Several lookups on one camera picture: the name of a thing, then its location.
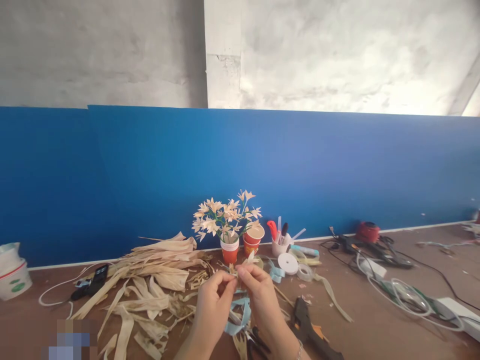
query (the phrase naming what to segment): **orange paper cup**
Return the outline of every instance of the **orange paper cup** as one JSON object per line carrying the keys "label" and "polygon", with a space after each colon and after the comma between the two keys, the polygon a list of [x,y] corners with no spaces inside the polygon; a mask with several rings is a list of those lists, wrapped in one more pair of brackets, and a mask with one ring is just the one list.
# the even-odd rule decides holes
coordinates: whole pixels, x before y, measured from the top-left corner
{"label": "orange paper cup", "polygon": [[251,228],[248,229],[243,234],[243,250],[245,251],[245,256],[248,257],[251,252],[254,254],[257,253],[260,245],[260,241],[265,236],[265,230],[263,227]]}

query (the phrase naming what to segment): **white power strip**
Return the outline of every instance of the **white power strip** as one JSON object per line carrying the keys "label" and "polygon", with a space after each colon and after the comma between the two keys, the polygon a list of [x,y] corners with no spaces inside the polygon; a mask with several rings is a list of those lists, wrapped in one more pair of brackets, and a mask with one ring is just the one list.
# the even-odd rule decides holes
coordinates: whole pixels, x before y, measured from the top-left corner
{"label": "white power strip", "polygon": [[[480,343],[480,323],[478,323],[480,322],[480,316],[450,297],[435,299],[434,303],[438,312],[444,318],[452,319],[455,317],[454,314],[460,317],[460,320],[463,322],[464,331]],[[474,319],[478,322],[471,321],[467,318]],[[460,325],[457,319],[454,319],[451,322],[457,326]]]}
{"label": "white power strip", "polygon": [[385,274],[387,273],[386,268],[378,265],[375,261],[373,261],[370,258],[361,258],[359,265],[360,265],[360,270],[362,270],[364,274],[374,278],[377,281],[382,280]]}

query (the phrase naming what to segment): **white baseboard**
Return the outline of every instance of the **white baseboard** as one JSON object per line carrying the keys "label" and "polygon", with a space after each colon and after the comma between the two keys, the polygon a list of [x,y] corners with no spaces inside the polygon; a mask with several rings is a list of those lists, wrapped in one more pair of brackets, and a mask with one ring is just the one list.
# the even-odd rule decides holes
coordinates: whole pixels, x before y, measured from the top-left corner
{"label": "white baseboard", "polygon": [[[468,224],[471,223],[473,220],[469,221],[455,221],[455,222],[444,222],[440,224],[434,224],[434,225],[422,225],[422,226],[412,226],[412,227],[402,227],[402,228],[396,228],[396,229],[386,229],[386,230],[380,230],[380,233],[396,233],[399,231],[412,231],[412,230],[418,230],[418,229],[428,229],[428,228],[438,228],[442,226],[449,226],[449,225],[458,225],[458,224]],[[354,233],[350,234],[344,234],[346,236],[352,236],[355,235]],[[310,242],[310,241],[315,241],[315,240],[330,240],[333,239],[332,236],[319,236],[319,237],[309,237],[305,239],[297,239],[295,240],[296,243],[303,243],[303,242]],[[261,245],[265,244],[271,244],[272,242],[262,242]],[[214,250],[220,250],[220,247],[216,248],[211,248],[211,249],[205,249],[204,251],[209,252],[209,251],[214,251]],[[36,267],[29,267],[29,271],[35,271],[35,270],[45,270],[45,269],[57,269],[57,268],[68,268],[68,267],[76,267],[76,266],[82,266],[82,265],[92,265],[92,264],[102,264],[102,263],[113,263],[118,261],[118,259],[109,259],[109,260],[98,260],[98,261],[87,261],[87,262],[75,262],[75,263],[68,263],[68,264],[60,264],[60,265],[48,265],[48,266],[36,266]]]}

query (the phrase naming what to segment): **white wire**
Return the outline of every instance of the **white wire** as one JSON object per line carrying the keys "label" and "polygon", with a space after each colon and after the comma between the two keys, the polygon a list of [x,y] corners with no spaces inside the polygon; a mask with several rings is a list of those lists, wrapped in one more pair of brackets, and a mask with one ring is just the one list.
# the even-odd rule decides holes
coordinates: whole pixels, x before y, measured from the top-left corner
{"label": "white wire", "polygon": [[[95,263],[95,264],[92,264],[90,265],[89,267],[86,267],[84,268],[80,274],[76,277],[76,278],[73,278],[71,280],[67,280],[67,281],[64,281],[64,282],[61,282],[55,286],[52,286],[51,288],[49,288],[47,291],[45,291],[42,295],[40,295],[40,297],[38,298],[38,303],[44,307],[50,307],[50,306],[55,306],[55,305],[60,305],[60,304],[63,304],[65,301],[60,301],[60,302],[53,302],[53,303],[45,303],[42,301],[42,298],[43,296],[48,293],[50,290],[52,289],[55,289],[56,287],[60,286],[60,285],[63,285],[63,284],[67,284],[67,283],[71,283],[75,280],[77,280],[79,277],[81,277],[88,269],[94,267],[94,266],[97,266],[98,264],[105,264],[105,262],[98,262],[98,263]],[[74,303],[72,301],[69,301],[68,302],[70,304],[70,315],[68,315],[68,317],[66,318],[67,320],[70,319],[72,317],[72,314],[74,312]]]}
{"label": "white wire", "polygon": [[[396,299],[398,300],[398,303],[396,303],[395,301],[393,301],[390,297],[386,296],[377,286],[374,285],[374,283],[372,282],[372,279],[377,282],[377,284],[380,284],[375,278],[372,278],[368,273],[366,273],[361,267],[360,267],[360,264],[359,264],[359,259],[360,259],[360,251],[358,251],[356,253],[356,266],[360,269],[360,271],[362,273],[365,274],[368,282],[370,283],[370,285],[373,286],[373,288],[379,292],[380,295],[382,295],[385,299],[387,299],[389,302],[391,302],[393,305],[395,305],[396,307],[402,309],[403,311],[409,313],[410,315],[413,315],[413,316],[416,316],[416,317],[419,317],[419,318],[422,318],[423,320],[425,321],[428,321],[429,323],[432,323],[433,325],[435,326],[438,326],[439,328],[444,328],[444,329],[447,329],[447,330],[450,330],[450,331],[453,331],[453,332],[462,332],[464,331],[464,322],[459,318],[459,316],[453,312],[453,314],[455,315],[455,318],[458,320],[458,323],[459,323],[459,326],[458,327],[448,327],[448,326],[445,326],[445,325],[442,325],[438,322],[435,322],[435,321],[432,321],[430,320],[429,318],[427,318],[426,316],[428,315],[431,315],[434,313],[434,310],[432,309],[432,307],[430,306],[430,304],[428,303],[427,301],[427,305],[428,305],[428,310],[427,312],[424,312],[424,313],[417,313],[417,312],[414,312],[414,311],[411,311],[405,304],[403,304],[402,300],[400,299],[398,293],[397,293],[397,290],[395,289],[395,286],[392,284],[392,288],[393,288],[393,292],[395,294],[395,297]],[[419,294],[412,286],[408,285],[407,283],[397,279],[397,278],[392,278],[390,281],[397,281],[397,282],[400,282],[406,286],[408,286],[409,288],[412,288],[419,296],[421,296],[423,298],[423,296],[421,294]]]}

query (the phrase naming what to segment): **concrete wall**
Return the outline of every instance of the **concrete wall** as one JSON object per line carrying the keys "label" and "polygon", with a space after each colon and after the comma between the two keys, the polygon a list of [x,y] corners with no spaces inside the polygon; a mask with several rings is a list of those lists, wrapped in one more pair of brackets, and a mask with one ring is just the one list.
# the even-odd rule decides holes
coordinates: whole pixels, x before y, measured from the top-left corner
{"label": "concrete wall", "polygon": [[2,0],[0,106],[207,106],[203,2]]}
{"label": "concrete wall", "polygon": [[477,0],[205,0],[205,23],[209,107],[447,115],[478,98],[460,92]]}

